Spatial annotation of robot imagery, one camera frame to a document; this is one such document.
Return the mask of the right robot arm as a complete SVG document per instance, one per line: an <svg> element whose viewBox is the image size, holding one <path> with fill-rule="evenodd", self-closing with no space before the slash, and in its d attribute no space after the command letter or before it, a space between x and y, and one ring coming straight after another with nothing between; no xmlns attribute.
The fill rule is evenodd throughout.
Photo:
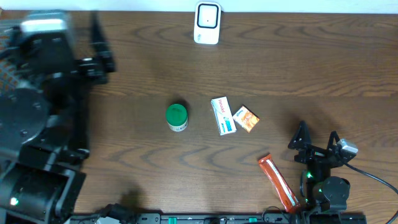
<svg viewBox="0 0 398 224"><path fill-rule="evenodd" d="M367 223L362 213L345 212L350 182L331 175L332 169L343 166L357 155L355 143L340 138L333 131L326 148L314 146L306 122L301 121L288 148L298 151L294 161L307 167L300 178L300 194L306 202L303 208L290 216L289 223Z"/></svg>

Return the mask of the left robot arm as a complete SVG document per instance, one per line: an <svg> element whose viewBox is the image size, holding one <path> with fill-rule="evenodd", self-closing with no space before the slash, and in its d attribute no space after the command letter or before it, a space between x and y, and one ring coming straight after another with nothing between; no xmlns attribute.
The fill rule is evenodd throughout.
<svg viewBox="0 0 398 224"><path fill-rule="evenodd" d="M71 17L33 11L9 29L1 58L19 82L1 95L1 222L64 223L73 214L90 155L90 91L116 69L96 12L94 56L78 59Z"/></svg>

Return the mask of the white medicine box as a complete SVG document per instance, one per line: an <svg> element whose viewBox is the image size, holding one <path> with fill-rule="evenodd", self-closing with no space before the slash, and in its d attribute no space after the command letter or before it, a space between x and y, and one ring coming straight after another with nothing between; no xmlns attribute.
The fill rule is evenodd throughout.
<svg viewBox="0 0 398 224"><path fill-rule="evenodd" d="M220 135L236 132L236 125L231 114L228 99L226 96L211 100Z"/></svg>

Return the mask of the orange tissue pack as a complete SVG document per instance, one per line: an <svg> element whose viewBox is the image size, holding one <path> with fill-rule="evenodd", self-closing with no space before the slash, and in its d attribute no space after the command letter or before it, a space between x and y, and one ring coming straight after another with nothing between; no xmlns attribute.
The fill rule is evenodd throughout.
<svg viewBox="0 0 398 224"><path fill-rule="evenodd" d="M259 118L245 106L237 110L233 115L233 119L248 133L250 133L253 127L259 122Z"/></svg>

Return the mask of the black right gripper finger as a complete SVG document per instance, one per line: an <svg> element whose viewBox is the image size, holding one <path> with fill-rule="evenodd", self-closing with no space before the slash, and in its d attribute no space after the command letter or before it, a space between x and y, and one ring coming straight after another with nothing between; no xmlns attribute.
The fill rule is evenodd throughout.
<svg viewBox="0 0 398 224"><path fill-rule="evenodd" d="M330 137L327 144L327 149L333 149L334 145L340 141L340 137L338 136L336 131L332 131L330 133Z"/></svg>
<svg viewBox="0 0 398 224"><path fill-rule="evenodd" d="M310 138L308 126L305 121L301 121L299 123L298 130L290 140L287 147L297 151L304 151L307 150L311 144L312 140Z"/></svg>

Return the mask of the orange snack bar wrapper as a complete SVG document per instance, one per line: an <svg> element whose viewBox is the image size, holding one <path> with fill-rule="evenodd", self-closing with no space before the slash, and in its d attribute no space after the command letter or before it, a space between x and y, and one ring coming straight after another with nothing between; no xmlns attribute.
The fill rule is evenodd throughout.
<svg viewBox="0 0 398 224"><path fill-rule="evenodd" d="M300 202L272 160L272 155L267 154L259 159L258 164L273 184L285 211L295 213L300 208Z"/></svg>

